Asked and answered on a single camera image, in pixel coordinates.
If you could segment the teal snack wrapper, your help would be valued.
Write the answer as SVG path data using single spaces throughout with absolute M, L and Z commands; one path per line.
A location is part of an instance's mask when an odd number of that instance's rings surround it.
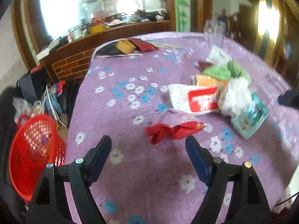
M 252 102 L 245 112 L 231 118 L 233 128 L 245 140 L 256 133 L 269 114 L 268 107 L 256 93 L 251 94 L 251 99 Z

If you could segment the green knitted cloth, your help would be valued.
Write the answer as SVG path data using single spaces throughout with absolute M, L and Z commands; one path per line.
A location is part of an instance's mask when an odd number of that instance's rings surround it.
M 237 62 L 230 61 L 225 65 L 210 66 L 202 71 L 202 74 L 212 76 L 218 80 L 230 81 L 234 78 L 243 77 L 248 83 L 251 83 L 251 77 Z

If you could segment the red white wet wipe pack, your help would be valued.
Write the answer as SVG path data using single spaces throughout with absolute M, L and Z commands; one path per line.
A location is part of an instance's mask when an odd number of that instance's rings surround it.
M 191 116 L 219 112 L 217 86 L 168 85 L 172 108 Z

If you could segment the orange box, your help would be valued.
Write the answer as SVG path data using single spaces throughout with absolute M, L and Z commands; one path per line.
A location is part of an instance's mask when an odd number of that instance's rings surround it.
M 209 75 L 196 74 L 193 76 L 192 84 L 194 86 L 209 87 L 209 86 L 226 86 L 228 81 L 219 80 Z

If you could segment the red wrapper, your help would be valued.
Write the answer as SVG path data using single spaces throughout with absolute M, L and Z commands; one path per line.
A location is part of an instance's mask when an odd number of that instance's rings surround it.
M 205 128 L 201 122 L 191 121 L 181 123 L 176 126 L 169 126 L 168 124 L 158 123 L 145 128 L 145 134 L 149 137 L 152 145 L 157 145 L 166 138 L 172 140 L 181 140 L 189 135 L 199 133 Z

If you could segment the white medicine box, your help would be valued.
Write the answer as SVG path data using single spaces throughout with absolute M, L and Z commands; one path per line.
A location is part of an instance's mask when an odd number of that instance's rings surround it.
M 221 48 L 213 45 L 210 54 L 207 56 L 206 61 L 216 66 L 226 65 L 232 61 L 232 58 Z

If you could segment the red plastic basket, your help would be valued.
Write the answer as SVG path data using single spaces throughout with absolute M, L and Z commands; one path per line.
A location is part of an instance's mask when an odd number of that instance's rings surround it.
M 17 131 L 9 155 L 12 184 L 21 198 L 30 202 L 34 189 L 48 163 L 64 164 L 66 143 L 56 130 L 54 120 L 39 114 Z

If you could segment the dark blue paper bag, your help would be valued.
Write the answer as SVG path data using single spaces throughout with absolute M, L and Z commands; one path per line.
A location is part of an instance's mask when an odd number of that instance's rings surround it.
M 47 73 L 42 69 L 33 73 L 28 72 L 17 81 L 16 86 L 20 88 L 23 98 L 33 104 L 41 100 L 47 83 Z

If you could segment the purple floral tablecloth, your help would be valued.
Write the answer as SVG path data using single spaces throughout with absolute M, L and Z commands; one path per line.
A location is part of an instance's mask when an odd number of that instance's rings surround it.
M 219 113 L 198 117 L 175 110 L 168 87 L 191 85 L 209 46 L 198 33 L 149 34 L 171 49 L 141 56 L 99 58 L 80 86 L 68 132 L 65 162 L 95 147 L 104 135 L 112 150 L 91 192 L 107 223 L 190 223 L 207 187 L 199 181 L 185 150 L 185 139 L 164 136 L 151 144 L 145 132 L 200 122 L 199 144 L 225 162 L 254 167 L 271 207 L 285 198 L 298 165 L 298 111 L 278 104 L 289 89 L 283 77 L 262 59 L 230 39 L 224 50 L 251 77 L 250 86 L 269 109 L 256 133 L 245 140 Z

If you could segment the wooden brick counter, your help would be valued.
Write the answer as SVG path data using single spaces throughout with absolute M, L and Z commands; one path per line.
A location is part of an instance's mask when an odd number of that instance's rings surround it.
M 81 83 L 90 67 L 93 52 L 100 45 L 116 39 L 164 31 L 171 31 L 171 21 L 132 23 L 108 29 L 58 48 L 41 59 L 41 64 L 52 83 L 64 79 Z

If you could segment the wooden chopstick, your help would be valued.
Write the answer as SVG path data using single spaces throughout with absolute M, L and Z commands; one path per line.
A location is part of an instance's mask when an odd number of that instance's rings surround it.
M 134 57 L 134 56 L 142 56 L 141 53 L 134 53 L 134 54 L 121 54 L 121 55 L 104 55 L 104 56 L 97 56 L 98 59 L 100 58 L 117 58 L 117 57 Z

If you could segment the yellow box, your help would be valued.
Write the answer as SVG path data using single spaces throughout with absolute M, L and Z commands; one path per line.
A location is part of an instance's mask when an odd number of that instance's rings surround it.
M 124 54 L 131 54 L 135 51 L 136 46 L 132 44 L 130 41 L 121 39 L 117 42 L 116 48 Z

